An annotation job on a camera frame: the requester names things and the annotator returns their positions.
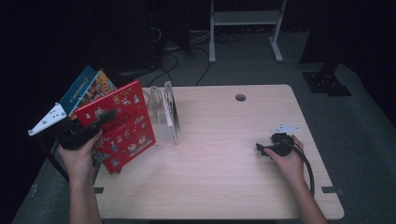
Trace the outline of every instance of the black curtain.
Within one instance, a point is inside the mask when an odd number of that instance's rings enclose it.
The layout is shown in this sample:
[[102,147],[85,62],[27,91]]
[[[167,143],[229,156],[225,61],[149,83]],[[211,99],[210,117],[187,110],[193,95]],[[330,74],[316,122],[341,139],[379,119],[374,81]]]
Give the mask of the black curtain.
[[322,0],[301,63],[335,53],[396,125],[396,2]]
[[[158,62],[149,7],[146,0],[0,2],[2,223],[14,218],[46,159],[38,137],[27,131],[83,68],[104,68],[118,85],[118,65]],[[43,140],[49,149],[52,133]]]

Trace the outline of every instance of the floor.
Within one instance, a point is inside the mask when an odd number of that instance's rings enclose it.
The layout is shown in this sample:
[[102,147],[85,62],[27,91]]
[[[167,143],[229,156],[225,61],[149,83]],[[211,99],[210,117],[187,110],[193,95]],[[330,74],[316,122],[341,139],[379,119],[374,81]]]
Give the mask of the floor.
[[[290,85],[345,209],[345,216],[332,223],[393,223],[396,219],[395,127],[363,88],[359,77],[342,64],[335,75],[351,96],[330,97],[309,90],[302,72],[318,71],[320,64],[299,64],[308,32],[280,33],[278,45],[283,63],[275,60],[268,42],[270,35],[265,32],[230,35],[230,39],[237,41],[217,44],[217,61],[212,64],[208,63],[207,42],[200,42],[191,48],[191,55],[175,51],[163,56],[163,68],[139,80],[144,86],[161,86],[169,78],[174,86]],[[36,188],[26,197],[13,223],[67,223],[68,186],[47,161],[35,183]],[[148,223],[122,219],[104,222]],[[299,223],[299,220],[278,223]]]

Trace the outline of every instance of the cartoon illustration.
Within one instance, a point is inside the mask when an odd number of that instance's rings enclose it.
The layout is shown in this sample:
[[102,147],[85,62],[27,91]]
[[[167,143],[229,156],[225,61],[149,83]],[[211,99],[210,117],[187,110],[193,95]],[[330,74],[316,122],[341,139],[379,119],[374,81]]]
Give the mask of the cartoon illustration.
[[113,96],[113,101],[114,101],[114,104],[116,104],[116,105],[119,105],[121,102],[120,97],[118,95]]
[[134,95],[134,103],[137,104],[140,102],[139,96],[137,94]]
[[131,91],[131,90],[124,91],[124,92],[122,93],[122,95],[125,96],[125,98],[128,98],[128,97],[129,97],[129,91]]
[[114,87],[110,85],[108,78],[102,71],[99,72],[96,78],[96,83],[102,88],[104,94],[107,94],[114,90]]
[[127,129],[127,130],[124,131],[124,137],[125,137],[126,139],[129,139],[129,138],[131,137],[131,132],[129,131],[129,129]]
[[117,144],[114,143],[114,139],[110,140],[110,144],[111,144],[111,150],[113,150],[114,152],[119,150],[119,146],[117,146]]
[[100,106],[95,110],[95,116],[99,117],[99,115],[103,114],[105,112],[104,109],[102,109]]
[[136,154],[138,152],[136,145],[135,144],[131,144],[128,146],[128,151],[131,153],[129,156],[132,157],[134,154]]
[[124,105],[130,105],[131,104],[131,101],[129,101],[128,98],[123,98],[121,101],[122,101],[122,103]]
[[107,142],[107,141],[109,141],[111,138],[105,138],[105,137],[101,137],[101,138],[99,138],[99,140],[96,142],[96,147],[99,147],[99,148],[101,148],[101,147],[104,147],[105,146],[105,143]]
[[110,163],[111,163],[111,165],[113,165],[113,166],[117,166],[117,165],[120,163],[120,160],[117,159],[117,158],[115,158],[115,159],[111,160]]
[[117,136],[117,143],[120,143],[120,142],[122,142],[122,136],[121,135]]
[[87,94],[88,99],[93,98],[93,94],[90,91],[86,91],[85,94]]
[[145,119],[145,117],[142,115],[139,118],[134,120],[134,125],[136,126],[138,123],[142,122]]
[[146,141],[146,136],[145,135],[141,135],[139,137],[139,145],[143,145],[143,143],[145,143]]

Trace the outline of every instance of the light wood table surface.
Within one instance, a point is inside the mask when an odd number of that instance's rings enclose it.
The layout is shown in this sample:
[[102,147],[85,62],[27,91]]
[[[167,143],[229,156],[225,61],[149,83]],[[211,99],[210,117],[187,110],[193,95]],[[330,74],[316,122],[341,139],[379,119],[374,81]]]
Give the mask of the light wood table surface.
[[[287,85],[174,87],[179,145],[158,144],[128,163],[120,174],[102,166],[94,186],[102,218],[289,219],[298,218],[285,180],[256,143],[271,146],[280,124],[303,143],[316,186],[315,199],[327,219],[344,209],[294,93]],[[244,94],[239,102],[236,94]],[[309,186],[305,167],[305,180]]]

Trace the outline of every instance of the right hand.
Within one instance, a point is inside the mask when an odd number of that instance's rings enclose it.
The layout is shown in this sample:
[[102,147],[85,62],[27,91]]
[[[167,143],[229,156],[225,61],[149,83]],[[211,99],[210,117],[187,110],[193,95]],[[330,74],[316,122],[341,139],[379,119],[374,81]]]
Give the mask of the right hand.
[[[295,135],[292,135],[291,137],[293,138],[294,144],[303,150],[303,143],[300,142],[300,140],[298,140]],[[289,155],[281,157],[268,147],[265,148],[264,151],[274,160],[277,167],[279,168],[280,173],[283,175],[283,177],[285,177],[286,181],[290,185],[305,183],[304,163],[297,152],[292,150]]]

